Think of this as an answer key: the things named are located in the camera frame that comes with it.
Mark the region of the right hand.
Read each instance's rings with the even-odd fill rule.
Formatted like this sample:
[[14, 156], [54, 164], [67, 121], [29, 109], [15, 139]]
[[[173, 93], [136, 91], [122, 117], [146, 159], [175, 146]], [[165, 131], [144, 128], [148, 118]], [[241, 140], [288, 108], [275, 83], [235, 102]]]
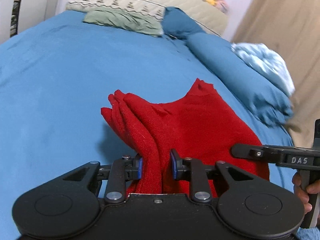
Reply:
[[304, 214], [306, 215], [312, 210], [312, 205], [309, 203], [309, 194], [318, 194], [320, 192], [320, 182], [317, 180], [313, 184], [308, 185], [306, 190], [303, 190], [301, 188], [302, 178], [297, 172], [292, 178], [292, 183], [294, 185], [294, 194], [302, 201], [304, 205]]

